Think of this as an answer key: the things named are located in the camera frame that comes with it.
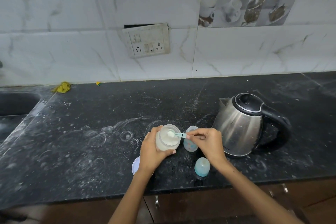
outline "black countertop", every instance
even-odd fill
[[[37,92],[40,103],[0,145],[0,209],[58,201],[122,197],[153,126],[212,126],[218,98],[249,92],[280,111],[293,135],[281,149],[230,161],[257,184],[336,176],[336,72],[1,88]],[[212,167],[194,172],[202,152],[177,153],[155,171],[146,194],[229,186]]]

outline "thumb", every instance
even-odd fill
[[[199,139],[198,137],[195,137],[193,135],[190,135],[189,138],[187,137],[187,139],[189,139],[190,141],[192,141],[198,147],[200,147],[202,145],[202,143],[204,143],[204,140]]]
[[[164,158],[170,156],[171,154],[175,154],[175,153],[176,153],[176,150],[173,150],[173,149],[169,149],[169,150],[165,150],[161,152]]]

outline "electric kettle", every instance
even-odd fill
[[[212,127],[222,133],[224,152],[229,155],[242,157],[252,151],[277,150],[290,137],[289,120],[255,95],[241,93],[233,98],[219,98],[219,105]],[[266,123],[275,126],[278,133],[272,141],[260,144]]]

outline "person's left arm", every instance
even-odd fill
[[[145,136],[140,150],[139,169],[108,224],[134,224],[136,222],[141,198],[150,177],[164,158],[176,153],[176,150],[160,151],[156,148],[155,136],[161,128],[162,126],[152,128],[151,132]]]

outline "crumpled yellow cloth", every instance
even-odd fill
[[[61,82],[61,85],[57,86],[56,88],[52,89],[52,92],[59,92],[59,93],[65,93],[70,90],[70,83],[68,82]]]

